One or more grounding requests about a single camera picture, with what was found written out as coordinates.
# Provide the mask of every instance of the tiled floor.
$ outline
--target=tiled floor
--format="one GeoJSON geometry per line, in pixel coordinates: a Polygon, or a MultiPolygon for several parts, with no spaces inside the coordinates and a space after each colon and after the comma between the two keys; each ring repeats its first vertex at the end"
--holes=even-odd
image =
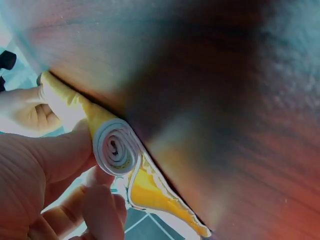
{"type": "MultiPolygon", "coordinates": [[[[8,32],[1,23],[0,16],[0,35],[6,36],[6,41],[0,42],[0,48],[17,54],[17,64],[11,71],[2,72],[4,80],[10,82],[10,89],[15,88],[32,88],[36,86],[37,76],[28,65],[22,53],[8,37],[8,32]]],[[[57,136],[63,134],[61,128],[48,136],[57,136]]],[[[58,205],[72,190],[79,186],[84,179],[84,176],[77,178],[66,192],[50,207],[58,205]]],[[[67,237],[77,236],[86,230],[86,225],[82,224],[75,232],[67,237]]],[[[145,213],[135,209],[128,209],[127,220],[125,223],[125,239],[126,240],[183,240],[184,238],[175,232],[170,226],[163,222],[154,214],[145,213]]]]}

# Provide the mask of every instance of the finger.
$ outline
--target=finger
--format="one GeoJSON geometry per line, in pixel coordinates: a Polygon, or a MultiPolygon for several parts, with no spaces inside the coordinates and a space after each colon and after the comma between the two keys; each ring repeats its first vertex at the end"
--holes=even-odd
{"type": "Polygon", "coordinates": [[[30,138],[27,144],[30,153],[42,167],[47,183],[72,176],[92,155],[88,127],[56,137],[30,138]]]}
{"type": "Polygon", "coordinates": [[[28,239],[32,240],[58,240],[57,235],[47,223],[47,221],[40,216],[30,227],[27,234],[28,239]]]}
{"type": "Polygon", "coordinates": [[[85,178],[84,185],[89,188],[96,185],[105,185],[111,187],[115,177],[105,173],[99,166],[94,166],[88,172],[85,178]]]}
{"type": "Polygon", "coordinates": [[[97,240],[124,240],[124,227],[110,189],[103,185],[88,188],[83,217],[89,232],[97,240]]]}
{"type": "Polygon", "coordinates": [[[96,185],[111,185],[113,180],[98,166],[90,169],[86,182],[74,190],[61,205],[51,208],[42,215],[60,238],[65,237],[83,221],[82,209],[85,200],[85,192],[89,187],[96,185]]]}
{"type": "Polygon", "coordinates": [[[25,103],[35,105],[46,103],[42,86],[19,90],[18,97],[25,103]]]}
{"type": "Polygon", "coordinates": [[[40,104],[35,107],[39,127],[48,133],[62,126],[60,119],[54,114],[48,104],[40,104]]]}
{"type": "Polygon", "coordinates": [[[64,238],[82,222],[86,188],[76,188],[59,206],[45,211],[42,216],[59,238],[64,238]]]}
{"type": "Polygon", "coordinates": [[[126,202],[124,198],[118,194],[114,194],[113,199],[114,199],[115,208],[122,222],[122,226],[125,226],[126,219],[127,219],[126,202]]]}
{"type": "Polygon", "coordinates": [[[57,200],[61,196],[61,194],[63,194],[65,190],[74,182],[76,178],[80,177],[82,173],[95,166],[95,164],[95,157],[92,156],[87,162],[84,163],[83,166],[79,168],[78,171],[76,171],[70,177],[58,182],[48,184],[45,189],[43,208],[46,208],[48,205],[57,200]]]}

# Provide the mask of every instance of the black object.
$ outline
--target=black object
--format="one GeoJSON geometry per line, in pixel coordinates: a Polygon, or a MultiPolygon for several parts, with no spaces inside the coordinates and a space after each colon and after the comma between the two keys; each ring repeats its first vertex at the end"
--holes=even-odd
{"type": "Polygon", "coordinates": [[[17,61],[17,55],[14,53],[5,50],[1,55],[0,55],[0,70],[1,69],[7,69],[11,70],[17,61]]]}
{"type": "Polygon", "coordinates": [[[5,89],[5,80],[2,76],[0,76],[0,93],[1,92],[4,92],[6,89],[5,89]]]}

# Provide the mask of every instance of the rolled fabric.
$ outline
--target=rolled fabric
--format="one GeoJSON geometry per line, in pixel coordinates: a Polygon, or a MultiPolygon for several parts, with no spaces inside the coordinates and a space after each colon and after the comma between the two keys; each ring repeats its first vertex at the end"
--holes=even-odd
{"type": "Polygon", "coordinates": [[[45,100],[67,130],[72,130],[80,121],[87,121],[97,164],[110,175],[127,177],[127,198],[132,207],[162,211],[179,218],[189,227],[186,229],[189,236],[193,236],[191,232],[194,236],[211,236],[210,230],[169,187],[126,121],[90,102],[49,72],[42,73],[40,83],[45,100]]]}
{"type": "Polygon", "coordinates": [[[129,173],[141,164],[140,140],[129,126],[119,118],[103,123],[94,134],[93,152],[98,165],[114,176],[129,173]]]}

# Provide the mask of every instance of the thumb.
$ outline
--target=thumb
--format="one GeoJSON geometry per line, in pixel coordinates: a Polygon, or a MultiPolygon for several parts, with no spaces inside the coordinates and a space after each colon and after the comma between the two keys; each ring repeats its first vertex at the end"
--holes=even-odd
{"type": "Polygon", "coordinates": [[[15,91],[17,91],[17,96],[22,103],[35,105],[46,103],[43,86],[37,86],[28,89],[17,89],[15,91]]]}
{"type": "Polygon", "coordinates": [[[85,194],[83,218],[97,240],[124,240],[125,231],[115,200],[104,185],[89,187],[85,194]]]}
{"type": "Polygon", "coordinates": [[[28,149],[42,167],[47,183],[64,180],[87,161],[94,161],[91,135],[85,123],[67,134],[28,140],[28,149]]]}

